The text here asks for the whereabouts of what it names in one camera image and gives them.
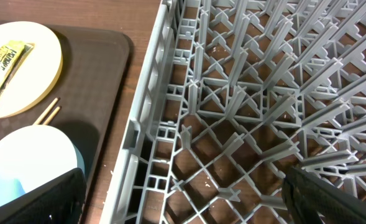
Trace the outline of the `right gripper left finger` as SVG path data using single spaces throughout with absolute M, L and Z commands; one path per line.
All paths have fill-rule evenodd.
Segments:
M 86 198 L 86 180 L 74 168 L 0 206 L 0 224 L 78 223 Z

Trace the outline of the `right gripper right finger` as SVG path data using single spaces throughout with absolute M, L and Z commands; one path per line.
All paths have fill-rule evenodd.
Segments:
M 366 224 L 366 203 L 314 174 L 290 167 L 283 180 L 282 199 L 295 223 Z

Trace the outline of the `light blue bowl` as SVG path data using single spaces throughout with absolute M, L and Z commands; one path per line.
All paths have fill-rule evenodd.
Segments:
M 0 207 L 74 168 L 85 171 L 83 156 L 61 130 L 31 125 L 13 131 L 0 140 Z

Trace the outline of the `green snack wrapper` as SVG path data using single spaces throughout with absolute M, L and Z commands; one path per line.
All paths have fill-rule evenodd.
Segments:
M 21 40 L 10 40 L 0 47 L 0 96 L 34 46 Z

